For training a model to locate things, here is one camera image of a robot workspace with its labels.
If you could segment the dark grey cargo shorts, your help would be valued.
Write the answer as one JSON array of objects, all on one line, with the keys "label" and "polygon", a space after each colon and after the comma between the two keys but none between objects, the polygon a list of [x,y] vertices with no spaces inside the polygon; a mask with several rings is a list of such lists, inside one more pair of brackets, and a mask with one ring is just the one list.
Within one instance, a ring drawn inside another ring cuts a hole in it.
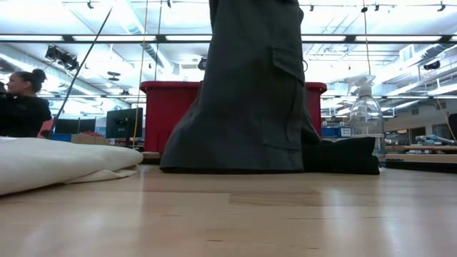
[{"label": "dark grey cargo shorts", "polygon": [[161,157],[167,173],[294,173],[318,136],[306,106],[298,0],[209,0],[196,100]]}]

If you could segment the black t-shirt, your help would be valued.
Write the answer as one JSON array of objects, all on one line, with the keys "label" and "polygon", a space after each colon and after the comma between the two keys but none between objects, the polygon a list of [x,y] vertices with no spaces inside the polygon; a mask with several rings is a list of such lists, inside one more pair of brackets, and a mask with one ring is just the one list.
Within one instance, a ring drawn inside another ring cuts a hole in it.
[{"label": "black t-shirt", "polygon": [[379,160],[373,155],[375,138],[349,138],[302,145],[305,172],[379,175]]}]

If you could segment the white canvas tote bag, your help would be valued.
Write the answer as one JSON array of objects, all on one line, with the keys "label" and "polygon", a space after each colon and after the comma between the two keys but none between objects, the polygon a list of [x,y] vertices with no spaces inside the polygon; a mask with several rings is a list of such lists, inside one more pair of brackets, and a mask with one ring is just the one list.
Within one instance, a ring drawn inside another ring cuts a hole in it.
[{"label": "white canvas tote bag", "polygon": [[0,196],[133,176],[143,159],[138,151],[118,146],[0,137]]}]

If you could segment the red plastic laundry bin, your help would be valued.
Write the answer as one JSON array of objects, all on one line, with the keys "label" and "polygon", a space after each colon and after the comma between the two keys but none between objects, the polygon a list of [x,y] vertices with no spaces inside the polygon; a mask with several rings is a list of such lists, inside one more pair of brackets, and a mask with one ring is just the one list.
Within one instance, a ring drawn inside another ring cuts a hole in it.
[{"label": "red plastic laundry bin", "polygon": [[[145,149],[162,154],[172,131],[190,106],[200,97],[204,83],[190,81],[145,81],[140,89],[146,94]],[[321,138],[321,94],[327,87],[321,82],[305,83],[308,116]]]}]

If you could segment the black computer monitor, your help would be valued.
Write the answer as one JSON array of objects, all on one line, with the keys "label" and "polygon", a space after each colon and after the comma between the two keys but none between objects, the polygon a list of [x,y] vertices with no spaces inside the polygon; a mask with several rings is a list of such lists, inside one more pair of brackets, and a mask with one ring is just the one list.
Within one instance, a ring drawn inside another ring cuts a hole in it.
[{"label": "black computer monitor", "polygon": [[143,136],[143,109],[108,111],[106,115],[107,138],[141,138]]}]

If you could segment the clear plastic spray bottle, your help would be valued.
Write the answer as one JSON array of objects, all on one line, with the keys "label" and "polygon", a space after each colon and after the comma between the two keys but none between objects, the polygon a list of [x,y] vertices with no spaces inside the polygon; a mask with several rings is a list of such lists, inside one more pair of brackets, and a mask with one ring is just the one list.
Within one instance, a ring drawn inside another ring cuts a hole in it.
[{"label": "clear plastic spray bottle", "polygon": [[372,96],[373,75],[352,76],[346,79],[348,91],[353,87],[358,89],[358,98],[353,103],[350,111],[351,136],[354,138],[371,137],[375,140],[373,155],[386,165],[385,134],[383,126],[383,113],[381,107]]}]

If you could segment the brown cardboard box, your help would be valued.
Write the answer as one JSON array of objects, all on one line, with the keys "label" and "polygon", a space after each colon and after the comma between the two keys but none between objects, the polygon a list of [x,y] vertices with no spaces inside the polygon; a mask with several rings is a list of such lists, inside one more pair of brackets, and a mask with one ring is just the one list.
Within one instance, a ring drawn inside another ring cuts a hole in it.
[{"label": "brown cardboard box", "polygon": [[109,140],[100,135],[79,133],[71,135],[71,142],[88,145],[109,145]]}]

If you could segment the black overhead crossbar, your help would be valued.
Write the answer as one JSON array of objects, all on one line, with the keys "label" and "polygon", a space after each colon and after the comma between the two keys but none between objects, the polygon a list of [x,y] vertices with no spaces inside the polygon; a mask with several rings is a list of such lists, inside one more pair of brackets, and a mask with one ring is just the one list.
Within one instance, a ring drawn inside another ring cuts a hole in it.
[{"label": "black overhead crossbar", "polygon": [[[205,44],[210,34],[0,34],[0,43],[50,43],[58,44]],[[446,35],[400,35],[400,34],[303,34],[304,44],[457,44],[457,34]]]}]

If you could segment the red partition cloth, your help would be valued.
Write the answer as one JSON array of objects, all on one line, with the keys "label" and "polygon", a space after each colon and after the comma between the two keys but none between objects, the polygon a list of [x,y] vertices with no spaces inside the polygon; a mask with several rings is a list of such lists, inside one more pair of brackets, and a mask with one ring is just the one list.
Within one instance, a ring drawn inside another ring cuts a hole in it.
[{"label": "red partition cloth", "polygon": [[43,122],[37,137],[38,138],[48,138],[49,135],[51,134],[53,125],[54,125],[53,119],[49,119],[48,121]]}]

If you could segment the black ceiling spotlight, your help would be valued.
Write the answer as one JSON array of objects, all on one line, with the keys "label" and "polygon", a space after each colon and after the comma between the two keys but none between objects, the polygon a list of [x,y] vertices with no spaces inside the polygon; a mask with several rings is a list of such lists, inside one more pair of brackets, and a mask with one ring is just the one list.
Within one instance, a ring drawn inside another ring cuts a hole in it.
[{"label": "black ceiling spotlight", "polygon": [[56,46],[48,46],[44,57],[50,61],[56,62],[67,71],[74,71],[79,68],[79,62],[76,56],[72,56],[58,49]]}]

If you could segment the distant wooden table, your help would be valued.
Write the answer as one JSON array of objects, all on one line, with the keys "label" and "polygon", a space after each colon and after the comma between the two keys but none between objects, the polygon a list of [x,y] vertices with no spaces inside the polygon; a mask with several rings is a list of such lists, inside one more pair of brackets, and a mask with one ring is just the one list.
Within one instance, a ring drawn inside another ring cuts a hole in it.
[{"label": "distant wooden table", "polygon": [[457,151],[457,146],[386,146],[386,151]]}]

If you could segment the light blue machine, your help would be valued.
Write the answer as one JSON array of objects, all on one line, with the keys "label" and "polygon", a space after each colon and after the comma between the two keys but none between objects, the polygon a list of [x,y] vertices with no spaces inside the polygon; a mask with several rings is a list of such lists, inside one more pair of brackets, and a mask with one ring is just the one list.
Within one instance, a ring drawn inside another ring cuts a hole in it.
[{"label": "light blue machine", "polygon": [[457,141],[443,138],[437,135],[423,135],[416,136],[415,140],[422,141],[424,143],[433,144],[433,145],[448,145],[448,146],[457,146]]}]

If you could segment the person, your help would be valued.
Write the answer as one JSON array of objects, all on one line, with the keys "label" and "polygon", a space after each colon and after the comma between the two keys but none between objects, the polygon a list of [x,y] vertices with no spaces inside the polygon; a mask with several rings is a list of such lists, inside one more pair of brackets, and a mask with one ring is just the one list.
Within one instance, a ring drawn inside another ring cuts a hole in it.
[{"label": "person", "polygon": [[38,92],[47,80],[41,69],[10,75],[6,92],[0,93],[0,136],[35,138],[43,123],[51,120],[49,102]]}]

